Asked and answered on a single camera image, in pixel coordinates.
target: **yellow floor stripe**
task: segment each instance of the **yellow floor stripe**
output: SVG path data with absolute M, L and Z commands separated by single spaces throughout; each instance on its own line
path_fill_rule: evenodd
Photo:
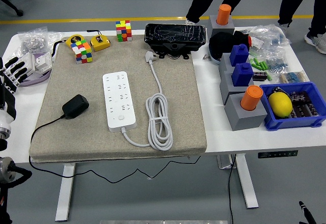
M 311 19 L 313 15 L 294 15 L 294 19 Z M 232 19 L 278 19 L 278 15 L 239 15 Z M 186 20 L 185 17 L 131 17 L 131 18 L 86 18 L 86 19 L 30 19 L 30 20 L 0 20 L 0 24 L 38 24 L 38 23 L 76 23 L 76 22 L 110 22 L 127 19 L 130 21 L 173 21 Z M 209 16 L 202 16 L 201 20 L 208 20 Z

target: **blue plastic bin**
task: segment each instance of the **blue plastic bin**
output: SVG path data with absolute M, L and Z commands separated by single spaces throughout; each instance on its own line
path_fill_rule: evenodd
M 294 128 L 294 127 L 320 127 L 321 123 L 326 119 L 326 103 L 322 98 L 317 86 L 312 82 L 297 82 L 287 84 L 269 84 L 260 85 L 263 89 L 263 96 L 261 102 L 263 103 L 267 116 L 265 118 L 265 127 L 268 131 L 276 131 L 282 128 Z M 303 117 L 303 118 L 288 118 L 288 119 L 276 119 L 274 113 L 270 107 L 267 99 L 267 95 L 272 93 L 274 87 L 280 87 L 288 94 L 292 92 L 306 91 L 311 99 L 311 102 L 315 106 L 319 116 Z

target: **beige felt mat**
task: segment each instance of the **beige felt mat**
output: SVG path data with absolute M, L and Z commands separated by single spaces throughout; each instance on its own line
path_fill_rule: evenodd
M 35 133 L 30 156 L 35 162 L 72 162 L 99 159 L 130 159 L 198 155 L 207 147 L 202 111 L 191 59 L 169 57 L 154 62 L 155 72 L 169 103 L 168 116 L 174 143 L 169 151 L 138 148 L 120 132 L 108 130 L 102 76 L 126 71 L 137 127 L 127 131 L 131 140 L 147 144 L 148 114 L 145 101 L 158 92 L 145 53 L 150 50 L 143 35 L 131 42 L 109 37 L 111 47 L 93 52 L 93 62 L 76 64 L 73 51 L 59 45 L 37 127 L 59 118 L 62 105 L 77 94 L 88 100 L 89 108 L 75 119 L 60 119 Z

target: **green battery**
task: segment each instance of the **green battery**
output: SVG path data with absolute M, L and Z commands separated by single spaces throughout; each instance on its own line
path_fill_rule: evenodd
M 259 65 L 256 65 L 254 63 L 252 63 L 251 66 L 256 68 L 257 70 L 263 70 Z
M 270 74 L 268 74 L 268 73 L 267 73 L 267 79 L 268 79 L 269 81 L 271 81 L 271 80 L 272 80 L 272 78 L 271 78 Z
M 259 65 L 260 65 L 260 67 L 261 67 L 262 70 L 266 70 L 266 69 L 265 69 L 265 66 L 264 66 L 264 64 L 263 64 L 263 61 L 260 61 L 260 62 L 259 62 Z
M 257 58 L 254 58 L 254 62 L 255 62 L 256 65 L 259 65 L 259 62 L 258 62 Z
M 265 67 L 265 70 L 268 70 L 268 65 L 267 65 L 267 63 L 265 62 L 265 61 L 262 61 L 263 62 L 263 65 L 264 65 L 264 67 Z

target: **rubik's cube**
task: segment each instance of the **rubik's cube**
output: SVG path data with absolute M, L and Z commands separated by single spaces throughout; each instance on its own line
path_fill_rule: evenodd
M 93 61 L 92 48 L 86 40 L 71 43 L 70 46 L 75 52 L 77 64 L 85 64 Z
M 119 42 L 132 41 L 130 20 L 116 21 Z

